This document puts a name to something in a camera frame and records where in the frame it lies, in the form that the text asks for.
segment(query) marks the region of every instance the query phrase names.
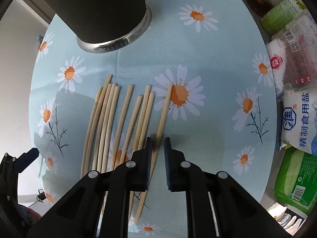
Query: metal ring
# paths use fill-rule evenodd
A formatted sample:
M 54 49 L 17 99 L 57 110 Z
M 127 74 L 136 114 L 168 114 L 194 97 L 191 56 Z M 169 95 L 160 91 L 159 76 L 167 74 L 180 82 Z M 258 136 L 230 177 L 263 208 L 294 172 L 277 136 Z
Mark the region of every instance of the metal ring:
M 152 11 L 149 6 L 146 5 L 146 12 L 144 14 L 143 19 L 130 33 L 119 37 L 112 41 L 107 41 L 104 43 L 98 44 L 90 44 L 86 43 L 77 37 L 77 44 L 79 47 L 90 53 L 100 54 L 100 53 L 107 53 L 111 51 L 118 50 L 122 47 L 127 46 L 128 44 L 132 43 L 133 41 L 137 40 L 149 27 L 152 20 Z

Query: white daisy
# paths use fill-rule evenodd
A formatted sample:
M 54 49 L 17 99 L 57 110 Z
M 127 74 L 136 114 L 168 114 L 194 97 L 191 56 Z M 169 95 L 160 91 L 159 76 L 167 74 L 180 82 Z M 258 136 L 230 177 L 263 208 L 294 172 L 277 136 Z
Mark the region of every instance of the white daisy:
M 47 53 L 49 52 L 49 49 L 47 48 L 48 46 L 50 46 L 51 44 L 53 44 L 53 36 L 55 34 L 52 35 L 52 32 L 50 34 L 46 33 L 44 38 L 43 38 L 43 41 L 42 41 L 42 44 L 39 48 L 39 51 L 37 53 L 37 57 L 36 57 L 36 62 L 39 60 L 39 58 L 43 57 L 43 54 L 44 55 L 47 55 Z
M 256 112 L 256 99 L 261 96 L 261 94 L 256 93 L 256 87 L 253 87 L 250 88 L 250 90 L 247 89 L 247 94 L 242 92 L 242 96 L 240 95 L 240 93 L 237 93 L 237 96 L 238 97 L 236 98 L 236 101 L 241 106 L 241 109 L 239 109 L 236 115 L 232 117 L 232 120 L 238 120 L 236 122 L 234 130 L 240 132 L 243 129 L 248 116 L 252 112 Z
M 255 59 L 252 59 L 254 62 L 253 67 L 256 69 L 254 70 L 255 73 L 259 74 L 258 83 L 261 82 L 262 77 L 264 80 L 264 85 L 266 86 L 266 83 L 269 87 L 273 86 L 273 73 L 272 73 L 272 67 L 270 60 L 266 55 L 264 55 L 264 58 L 261 54 L 259 56 L 255 55 Z
M 213 18 L 209 18 L 212 14 L 212 12 L 206 12 L 202 13 L 203 7 L 200 6 L 197 8 L 196 5 L 193 5 L 193 7 L 190 7 L 188 4 L 186 4 L 187 8 L 181 7 L 180 9 L 183 10 L 183 12 L 179 12 L 179 15 L 183 15 L 180 17 L 181 20 L 189 20 L 184 23 L 184 25 L 191 25 L 192 23 L 196 22 L 196 31 L 200 32 L 200 23 L 209 31 L 209 28 L 212 28 L 214 30 L 217 30 L 218 28 L 212 24 L 218 23 L 217 20 Z
M 58 164 L 56 163 L 56 157 L 52 157 L 52 153 L 48 152 L 45 156 L 45 164 L 50 171 L 57 175 Z
M 78 68 L 78 66 L 84 61 L 85 59 L 79 60 L 79 56 L 74 61 L 74 57 L 71 58 L 70 62 L 68 60 L 65 61 L 65 67 L 61 67 L 61 72 L 58 74 L 61 77 L 57 80 L 57 83 L 63 82 L 59 87 L 61 90 L 65 85 L 65 92 L 67 92 L 67 88 L 69 89 L 70 93 L 75 92 L 75 85 L 74 81 L 77 83 L 82 83 L 82 78 L 78 75 L 79 73 L 86 70 L 86 67 Z
M 41 106 L 41 109 L 40 109 L 41 119 L 37 125 L 38 127 L 40 127 L 40 130 L 39 130 L 40 137 L 43 136 L 44 126 L 49 125 L 51 117 L 53 116 L 54 107 L 55 107 L 55 97 L 52 97 L 49 101 L 46 102 L 44 106 Z
M 111 156 L 112 156 L 112 151 L 113 151 L 113 148 L 114 148 L 114 143 L 113 143 L 114 140 L 115 140 L 115 137 L 113 135 L 111 135 L 109 158 L 111 158 Z M 125 140 L 125 135 L 122 133 L 121 137 L 120 137 L 118 149 L 117 149 L 115 167 L 117 167 L 119 165 L 119 161 L 120 161 L 120 157 L 121 157 L 121 153 L 122 153 L 122 149 L 123 149 L 124 140 Z M 124 161 L 123 161 L 124 163 L 128 162 L 129 160 L 131 160 L 131 158 L 132 158 L 132 148 L 133 148 L 133 140 L 130 140 L 130 143 L 129 143 L 128 148 L 126 150 L 126 155 L 124 157 Z
M 141 225 L 138 225 L 137 228 L 140 233 L 145 235 L 150 235 L 150 234 L 156 235 L 157 233 L 160 233 L 159 231 L 161 230 L 161 228 L 159 228 L 158 226 L 150 225 L 150 224 L 147 224 L 147 225 L 141 224 Z
M 233 170 L 240 175 L 243 170 L 246 172 L 249 170 L 249 165 L 252 164 L 252 160 L 254 158 L 254 156 L 252 156 L 254 149 L 251 149 L 250 151 L 250 146 L 245 147 L 243 150 L 241 150 L 241 153 L 238 154 L 238 158 L 234 160 L 234 166 L 233 166 Z
M 44 189 L 44 193 L 45 193 L 45 196 L 47 198 L 47 200 L 49 201 L 50 205 L 53 206 L 57 200 L 56 200 L 56 194 L 54 194 L 48 186 L 44 186 L 43 187 Z
M 174 86 L 172 88 L 169 114 L 172 112 L 173 119 L 177 120 L 179 111 L 182 119 L 187 120 L 187 115 L 185 112 L 185 107 L 196 116 L 200 115 L 200 112 L 197 110 L 193 104 L 203 106 L 205 103 L 202 99 L 206 98 L 205 95 L 198 94 L 203 90 L 203 86 L 198 86 L 201 82 L 201 77 L 197 76 L 189 82 L 185 82 L 187 76 L 187 68 L 178 65 L 177 67 L 177 80 L 174 80 L 172 71 L 166 69 L 165 77 L 163 74 L 154 77 L 154 79 L 161 84 L 166 89 L 161 89 L 158 87 L 152 87 L 152 92 L 156 93 L 156 96 L 161 96 L 163 99 L 154 105 L 154 110 L 159 111 L 163 108 L 164 100 L 166 97 L 168 86 L 172 83 Z

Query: qr code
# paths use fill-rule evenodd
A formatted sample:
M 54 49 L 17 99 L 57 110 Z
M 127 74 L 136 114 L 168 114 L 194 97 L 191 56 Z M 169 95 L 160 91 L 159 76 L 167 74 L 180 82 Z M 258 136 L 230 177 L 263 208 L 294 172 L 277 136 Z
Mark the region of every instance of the qr code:
M 296 52 L 301 49 L 297 41 L 290 43 L 289 45 L 291 46 L 292 52 Z

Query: black cylinder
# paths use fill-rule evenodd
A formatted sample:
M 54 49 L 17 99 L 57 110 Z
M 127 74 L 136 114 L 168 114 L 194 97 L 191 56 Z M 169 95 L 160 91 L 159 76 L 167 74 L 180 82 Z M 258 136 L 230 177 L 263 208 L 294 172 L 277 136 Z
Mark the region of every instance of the black cylinder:
M 133 30 L 143 19 L 145 0 L 45 0 L 86 43 L 103 43 Z

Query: round table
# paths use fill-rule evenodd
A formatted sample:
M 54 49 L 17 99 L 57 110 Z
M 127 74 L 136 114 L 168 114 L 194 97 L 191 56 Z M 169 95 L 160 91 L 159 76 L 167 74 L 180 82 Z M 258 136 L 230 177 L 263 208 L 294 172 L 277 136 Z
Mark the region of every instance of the round table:
M 266 48 L 248 9 L 241 0 L 146 3 L 153 13 L 150 27 L 132 44 L 110 53 L 81 50 L 57 15 L 47 29 L 34 67 L 29 115 L 48 200 L 56 203 L 80 179 L 91 109 L 99 87 L 112 74 L 112 82 L 121 86 L 112 141 L 127 86 L 134 85 L 119 149 L 137 95 L 146 85 L 156 92 L 147 132 L 153 137 L 167 85 L 173 83 L 163 136 L 186 160 L 206 172 L 228 172 L 260 201 L 275 148 L 276 102 Z M 131 154 L 129 146 L 127 156 Z M 134 198 L 129 237 L 187 236 L 185 193 L 167 189 L 162 145 L 145 205 L 134 224 Z

